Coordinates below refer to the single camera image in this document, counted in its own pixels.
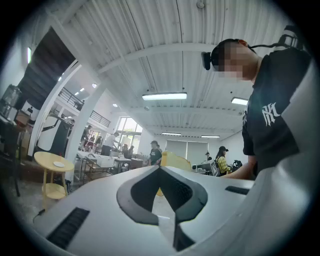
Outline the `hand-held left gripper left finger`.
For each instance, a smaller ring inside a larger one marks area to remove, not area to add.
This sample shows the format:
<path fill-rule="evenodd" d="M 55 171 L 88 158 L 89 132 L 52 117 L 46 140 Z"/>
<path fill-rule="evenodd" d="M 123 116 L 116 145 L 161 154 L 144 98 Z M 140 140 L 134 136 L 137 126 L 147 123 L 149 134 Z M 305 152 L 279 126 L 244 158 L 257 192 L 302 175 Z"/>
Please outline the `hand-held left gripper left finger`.
<path fill-rule="evenodd" d="M 160 188 L 158 167 L 124 182 L 117 190 L 120 209 L 134 222 L 157 226 L 159 218 L 152 213 L 155 196 Z"/>

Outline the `white and black machine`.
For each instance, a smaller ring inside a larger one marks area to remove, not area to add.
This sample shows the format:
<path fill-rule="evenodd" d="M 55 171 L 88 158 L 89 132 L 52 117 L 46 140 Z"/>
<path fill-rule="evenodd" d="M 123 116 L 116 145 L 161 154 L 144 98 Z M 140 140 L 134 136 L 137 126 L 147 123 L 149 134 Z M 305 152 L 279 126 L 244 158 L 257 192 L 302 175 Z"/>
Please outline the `white and black machine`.
<path fill-rule="evenodd" d="M 49 152 L 65 156 L 65 148 L 71 125 L 63 118 L 49 114 L 39 135 L 35 152 Z"/>

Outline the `small cardboard box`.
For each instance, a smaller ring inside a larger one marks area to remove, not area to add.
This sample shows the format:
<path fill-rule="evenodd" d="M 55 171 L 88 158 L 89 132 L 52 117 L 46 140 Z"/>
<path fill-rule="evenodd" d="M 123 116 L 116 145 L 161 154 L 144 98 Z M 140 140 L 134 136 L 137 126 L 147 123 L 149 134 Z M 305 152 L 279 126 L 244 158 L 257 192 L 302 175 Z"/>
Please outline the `small cardboard box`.
<path fill-rule="evenodd" d="M 21 127 L 25 127 L 28 125 L 28 122 L 31 118 L 31 115 L 28 113 L 25 113 L 24 111 L 22 111 L 21 109 L 17 111 L 17 114 L 14 118 L 14 121 L 17 125 L 21 126 Z"/>

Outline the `person's right forearm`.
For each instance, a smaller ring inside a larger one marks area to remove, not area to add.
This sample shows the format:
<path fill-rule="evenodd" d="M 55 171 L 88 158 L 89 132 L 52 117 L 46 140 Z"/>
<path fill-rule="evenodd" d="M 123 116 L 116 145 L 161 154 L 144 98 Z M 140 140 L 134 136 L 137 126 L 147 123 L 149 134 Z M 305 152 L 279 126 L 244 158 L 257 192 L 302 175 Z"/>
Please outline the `person's right forearm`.
<path fill-rule="evenodd" d="M 245 153 L 247 155 L 247 163 L 236 171 L 222 176 L 222 178 L 239 180 L 253 180 L 256 178 L 255 172 L 258 167 L 257 157 L 252 149 L 250 151 L 246 150 Z"/>

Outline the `clear water jug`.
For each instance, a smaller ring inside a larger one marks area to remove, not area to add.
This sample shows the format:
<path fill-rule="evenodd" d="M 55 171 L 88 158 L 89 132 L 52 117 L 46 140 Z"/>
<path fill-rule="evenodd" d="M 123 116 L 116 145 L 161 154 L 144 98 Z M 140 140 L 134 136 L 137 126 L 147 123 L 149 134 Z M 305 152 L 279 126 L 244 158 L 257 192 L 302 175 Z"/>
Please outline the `clear water jug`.
<path fill-rule="evenodd" d="M 19 100 L 21 94 L 22 92 L 17 86 L 10 84 L 0 99 L 0 115 L 7 118 L 11 109 Z"/>

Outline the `large window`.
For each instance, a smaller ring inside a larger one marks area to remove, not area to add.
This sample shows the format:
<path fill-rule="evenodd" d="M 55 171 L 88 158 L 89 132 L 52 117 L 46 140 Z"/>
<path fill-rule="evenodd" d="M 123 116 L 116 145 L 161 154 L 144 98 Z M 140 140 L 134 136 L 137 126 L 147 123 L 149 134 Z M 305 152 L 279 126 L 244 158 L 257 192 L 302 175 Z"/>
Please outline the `large window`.
<path fill-rule="evenodd" d="M 116 127 L 119 136 L 117 142 L 126 144 L 128 148 L 133 146 L 133 153 L 138 153 L 143 128 L 131 117 L 120 117 Z"/>

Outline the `black metal railing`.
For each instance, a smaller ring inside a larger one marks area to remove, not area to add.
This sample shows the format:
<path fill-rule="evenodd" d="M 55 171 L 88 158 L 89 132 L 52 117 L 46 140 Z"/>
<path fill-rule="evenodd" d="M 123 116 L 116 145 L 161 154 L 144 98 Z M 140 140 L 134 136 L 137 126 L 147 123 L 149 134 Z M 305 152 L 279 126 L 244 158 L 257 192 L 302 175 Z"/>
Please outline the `black metal railing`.
<path fill-rule="evenodd" d="M 90 118 L 93 119 L 95 122 L 102 124 L 105 127 L 109 127 L 111 121 L 108 120 L 107 118 L 103 117 L 102 115 L 100 115 L 99 113 L 97 113 L 96 111 L 92 111 Z"/>
<path fill-rule="evenodd" d="M 84 100 L 78 99 L 74 94 L 72 94 L 69 90 L 67 90 L 64 87 L 59 92 L 58 97 L 78 111 L 82 110 L 85 103 Z"/>

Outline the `white box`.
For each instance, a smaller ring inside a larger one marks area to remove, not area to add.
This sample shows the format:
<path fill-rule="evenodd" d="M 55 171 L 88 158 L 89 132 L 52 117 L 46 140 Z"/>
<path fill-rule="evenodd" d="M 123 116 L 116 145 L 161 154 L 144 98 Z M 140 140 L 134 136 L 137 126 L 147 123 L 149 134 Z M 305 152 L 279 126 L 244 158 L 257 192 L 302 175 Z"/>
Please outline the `white box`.
<path fill-rule="evenodd" d="M 28 114 L 32 120 L 36 120 L 40 112 L 36 105 L 32 104 L 29 100 L 25 101 L 21 110 Z"/>

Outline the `white sink unit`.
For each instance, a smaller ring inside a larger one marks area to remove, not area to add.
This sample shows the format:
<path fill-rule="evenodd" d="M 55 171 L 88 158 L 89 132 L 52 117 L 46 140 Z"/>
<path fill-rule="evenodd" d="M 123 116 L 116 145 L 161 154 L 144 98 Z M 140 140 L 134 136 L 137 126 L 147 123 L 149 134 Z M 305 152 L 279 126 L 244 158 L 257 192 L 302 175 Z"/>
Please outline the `white sink unit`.
<path fill-rule="evenodd" d="M 96 164 L 98 168 L 112 168 L 115 163 L 115 159 L 110 156 L 77 151 L 77 157 L 81 159 L 82 162 L 89 164 Z"/>

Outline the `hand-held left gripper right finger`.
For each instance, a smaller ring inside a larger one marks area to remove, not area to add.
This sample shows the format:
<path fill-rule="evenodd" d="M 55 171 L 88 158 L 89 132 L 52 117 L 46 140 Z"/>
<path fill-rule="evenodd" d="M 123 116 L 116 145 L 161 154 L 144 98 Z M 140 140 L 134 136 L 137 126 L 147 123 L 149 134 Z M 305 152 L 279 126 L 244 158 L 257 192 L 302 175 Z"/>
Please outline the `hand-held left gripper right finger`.
<path fill-rule="evenodd" d="M 181 223 L 197 217 L 208 202 L 208 193 L 199 183 L 164 166 L 159 168 L 159 188 L 175 213 L 173 247 L 180 252 L 195 244 Z"/>

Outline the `person's black T-shirt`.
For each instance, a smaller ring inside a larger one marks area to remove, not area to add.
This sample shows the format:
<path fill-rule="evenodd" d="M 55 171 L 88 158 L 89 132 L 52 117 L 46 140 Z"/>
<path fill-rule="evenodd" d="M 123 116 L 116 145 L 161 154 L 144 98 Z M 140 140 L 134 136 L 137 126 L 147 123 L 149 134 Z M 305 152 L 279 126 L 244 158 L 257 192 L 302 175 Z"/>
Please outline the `person's black T-shirt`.
<path fill-rule="evenodd" d="M 253 92 L 242 114 L 243 153 L 256 158 L 254 176 L 299 152 L 282 113 L 310 61 L 307 52 L 295 48 L 272 52 L 261 61 Z"/>

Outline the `round wooden side table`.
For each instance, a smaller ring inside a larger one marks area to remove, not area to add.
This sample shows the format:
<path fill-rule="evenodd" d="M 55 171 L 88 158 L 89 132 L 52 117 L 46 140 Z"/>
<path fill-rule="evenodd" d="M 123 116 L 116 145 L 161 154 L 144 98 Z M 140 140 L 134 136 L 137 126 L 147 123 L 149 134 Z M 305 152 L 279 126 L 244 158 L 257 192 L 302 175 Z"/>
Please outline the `round wooden side table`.
<path fill-rule="evenodd" d="M 74 164 L 62 156 L 38 151 L 34 154 L 37 164 L 43 168 L 43 184 L 42 184 L 42 206 L 44 211 L 47 210 L 47 198 L 60 200 L 68 195 L 66 184 L 66 173 L 74 171 Z M 54 166 L 53 162 L 64 163 L 63 168 Z M 62 185 L 54 183 L 54 174 L 61 174 Z"/>

